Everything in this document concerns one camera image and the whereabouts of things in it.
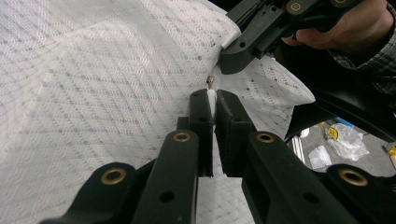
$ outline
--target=plaid sleeve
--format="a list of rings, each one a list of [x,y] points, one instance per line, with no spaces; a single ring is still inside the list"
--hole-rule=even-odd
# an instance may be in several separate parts
[[[388,10],[396,18],[396,10],[388,4]],[[372,86],[385,94],[396,94],[396,29],[393,23],[393,34],[389,42],[371,59],[362,64],[354,64],[346,55],[329,50],[332,57],[347,69],[373,74]]]

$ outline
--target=white cloth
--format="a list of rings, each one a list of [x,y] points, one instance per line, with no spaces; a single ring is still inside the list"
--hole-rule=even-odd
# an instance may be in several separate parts
[[[220,46],[239,31],[199,2],[6,0],[0,24],[0,223],[60,216],[95,169],[155,159],[208,75],[281,137],[293,106],[314,100],[269,58],[221,75]],[[252,222],[240,179],[214,166],[198,223]]]

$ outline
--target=gray floor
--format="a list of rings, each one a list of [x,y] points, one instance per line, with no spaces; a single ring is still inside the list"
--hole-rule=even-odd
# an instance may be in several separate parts
[[[309,129],[309,135],[306,138],[302,138],[302,145],[304,148],[304,159],[305,165],[309,168],[312,168],[311,162],[308,158],[308,154],[318,146],[324,146],[329,153],[332,164],[337,163],[345,163],[350,164],[356,167],[359,167],[371,175],[375,176],[392,176],[396,174],[396,169],[393,167],[393,164],[390,160],[390,157],[386,152],[382,149],[382,146],[385,146],[387,142],[378,139],[364,131],[360,130],[359,128],[355,127],[360,133],[363,133],[363,140],[362,142],[369,150],[370,154],[364,155],[358,161],[352,160],[345,160],[342,159],[335,150],[329,145],[326,141],[325,129],[330,127],[331,124],[334,124],[334,120],[328,120],[321,124],[315,125]],[[315,171],[324,172],[325,168],[317,169]]]

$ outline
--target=hand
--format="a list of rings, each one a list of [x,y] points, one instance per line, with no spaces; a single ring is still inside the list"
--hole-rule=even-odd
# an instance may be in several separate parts
[[[352,58],[368,59],[382,48],[392,25],[393,17],[387,10],[386,0],[364,0],[350,9],[329,32],[303,29],[297,31],[297,40],[285,37],[283,41],[292,46],[335,49]]]

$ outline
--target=shirt cuff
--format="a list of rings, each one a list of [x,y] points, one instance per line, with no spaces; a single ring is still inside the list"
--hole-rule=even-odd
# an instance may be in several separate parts
[[[373,58],[361,64],[354,64],[354,62],[346,55],[337,52],[335,50],[328,50],[329,53],[332,55],[332,57],[335,59],[335,61],[347,69],[370,70],[370,68],[378,66],[378,61],[381,61],[381,58],[383,58],[388,54],[394,53],[393,51],[396,46],[396,28],[395,28],[396,10],[389,3],[388,3],[388,10],[390,14],[393,16],[393,27],[392,27],[393,33],[390,35],[389,42]]]

